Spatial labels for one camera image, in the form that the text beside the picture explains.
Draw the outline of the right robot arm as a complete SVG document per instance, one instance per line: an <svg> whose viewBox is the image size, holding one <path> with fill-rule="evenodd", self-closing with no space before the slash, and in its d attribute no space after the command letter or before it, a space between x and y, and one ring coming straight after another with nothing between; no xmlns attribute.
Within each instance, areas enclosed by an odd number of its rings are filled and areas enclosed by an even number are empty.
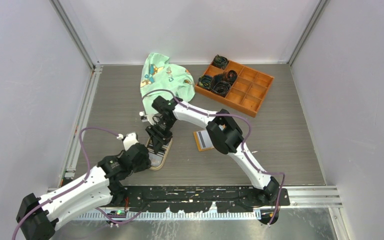
<svg viewBox="0 0 384 240"><path fill-rule="evenodd" d="M167 100L157 96L152 107L160 114L159 121L146 128L154 152L170 142L173 137L171 128L176 121L194 124L204 128L213 147L221 154L231 157L245 172L252 186L259 190L257 198L261 204L268 206L277 201L281 185L274 174L264 170L248 149L243 131L235 121L237 115L230 114L225 109L205 110L177 97Z"/></svg>

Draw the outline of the orange leather card holder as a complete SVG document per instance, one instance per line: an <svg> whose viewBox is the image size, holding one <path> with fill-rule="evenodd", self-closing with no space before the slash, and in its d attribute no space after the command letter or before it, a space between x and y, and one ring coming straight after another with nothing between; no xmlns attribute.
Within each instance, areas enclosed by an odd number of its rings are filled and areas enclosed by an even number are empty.
<svg viewBox="0 0 384 240"><path fill-rule="evenodd" d="M193 136L199 152L215 149L210 135L206 129L194 131Z"/></svg>

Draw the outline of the grey card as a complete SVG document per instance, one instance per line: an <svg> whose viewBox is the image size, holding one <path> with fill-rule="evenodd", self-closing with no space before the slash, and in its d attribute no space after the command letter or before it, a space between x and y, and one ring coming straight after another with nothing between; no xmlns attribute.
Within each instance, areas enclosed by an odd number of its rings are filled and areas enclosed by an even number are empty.
<svg viewBox="0 0 384 240"><path fill-rule="evenodd" d="M209 133L206 130L198 131L197 136L201 149L211 149L213 147Z"/></svg>

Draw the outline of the beige oval card tray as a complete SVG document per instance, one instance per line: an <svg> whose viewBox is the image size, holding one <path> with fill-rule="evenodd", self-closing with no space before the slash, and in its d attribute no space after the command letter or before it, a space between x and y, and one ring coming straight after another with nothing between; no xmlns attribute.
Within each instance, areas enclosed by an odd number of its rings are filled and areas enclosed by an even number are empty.
<svg viewBox="0 0 384 240"><path fill-rule="evenodd" d="M159 149L159 151L157 153L155 153L154 146L152 144L152 140L150 137L148 138L147 143L146 143L146 147L148 149L149 159L151 162L150 168L149 168L150 170L158 171L163 167L163 165L167 159L167 156L169 154L172 143L173 143L173 139L171 139L167 144L163 145Z"/></svg>

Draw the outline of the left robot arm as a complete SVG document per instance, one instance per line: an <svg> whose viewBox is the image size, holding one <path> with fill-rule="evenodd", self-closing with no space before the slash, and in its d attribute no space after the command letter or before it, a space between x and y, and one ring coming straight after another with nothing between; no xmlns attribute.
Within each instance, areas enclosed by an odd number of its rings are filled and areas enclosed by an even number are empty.
<svg viewBox="0 0 384 240"><path fill-rule="evenodd" d="M22 231L27 240L49 240L79 215L106 205L121 206L127 196L121 181L150 166L149 150L135 143L119 155L104 157L87 173L52 192L26 195L16 215L12 238Z"/></svg>

